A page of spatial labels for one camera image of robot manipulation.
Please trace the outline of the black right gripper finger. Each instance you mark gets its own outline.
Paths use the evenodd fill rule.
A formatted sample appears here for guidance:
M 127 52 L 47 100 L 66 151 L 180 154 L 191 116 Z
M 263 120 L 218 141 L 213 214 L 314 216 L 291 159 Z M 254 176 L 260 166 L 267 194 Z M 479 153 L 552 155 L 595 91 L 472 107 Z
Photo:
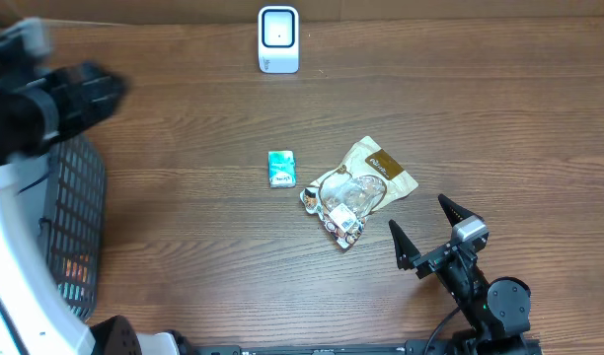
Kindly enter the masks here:
M 394 241 L 398 268 L 414 269 L 415 261 L 421 257 L 419 250 L 395 220 L 389 221 L 389 228 Z
M 460 222 L 463 222 L 464 220 L 469 219 L 471 217 L 477 217 L 479 219 L 482 219 L 480 215 L 455 203 L 453 200 L 451 200 L 444 194 L 439 194 L 437 198 L 451 227 L 455 227 Z

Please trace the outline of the brown snack pouch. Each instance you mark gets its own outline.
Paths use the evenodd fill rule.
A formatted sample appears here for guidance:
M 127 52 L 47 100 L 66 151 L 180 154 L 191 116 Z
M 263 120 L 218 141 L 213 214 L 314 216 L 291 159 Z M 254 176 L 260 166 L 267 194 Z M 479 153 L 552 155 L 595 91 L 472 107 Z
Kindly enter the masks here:
M 410 195 L 418 182 L 371 137 L 354 143 L 340 164 L 307 185 L 300 200 L 337 246 L 348 250 L 370 216 Z

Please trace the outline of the teal tissue pack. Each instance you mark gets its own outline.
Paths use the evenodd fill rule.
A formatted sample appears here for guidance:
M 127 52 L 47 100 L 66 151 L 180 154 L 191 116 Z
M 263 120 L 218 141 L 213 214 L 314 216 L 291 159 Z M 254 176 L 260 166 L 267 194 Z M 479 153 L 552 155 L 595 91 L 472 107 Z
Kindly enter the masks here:
M 289 188 L 296 185 L 296 163 L 292 151 L 269 151 L 267 167 L 270 188 Z

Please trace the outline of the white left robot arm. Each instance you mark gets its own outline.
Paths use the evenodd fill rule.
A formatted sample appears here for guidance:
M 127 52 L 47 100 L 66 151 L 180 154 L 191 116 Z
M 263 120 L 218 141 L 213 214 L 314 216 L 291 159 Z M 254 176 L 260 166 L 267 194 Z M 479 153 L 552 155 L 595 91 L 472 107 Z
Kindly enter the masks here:
M 0 354 L 177 354 L 171 332 L 138 333 L 123 316 L 88 326 L 67 307 L 19 199 L 11 156 L 38 156 L 116 111 L 123 78 L 93 62 L 0 89 Z

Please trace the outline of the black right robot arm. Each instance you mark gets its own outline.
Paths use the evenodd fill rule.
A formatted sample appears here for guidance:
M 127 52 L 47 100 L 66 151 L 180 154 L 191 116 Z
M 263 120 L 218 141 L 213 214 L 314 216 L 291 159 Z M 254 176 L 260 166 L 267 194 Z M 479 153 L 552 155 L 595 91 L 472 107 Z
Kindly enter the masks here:
M 483 217 L 444 194 L 438 202 L 451 226 L 447 243 L 422 254 L 399 224 L 389 228 L 397 266 L 423 279 L 436 275 L 456 308 L 426 340 L 408 340 L 407 354 L 540 354 L 540 342 L 527 340 L 531 328 L 531 291 L 518 278 L 489 282 L 478 267 L 478 252 L 487 245 L 489 228 Z

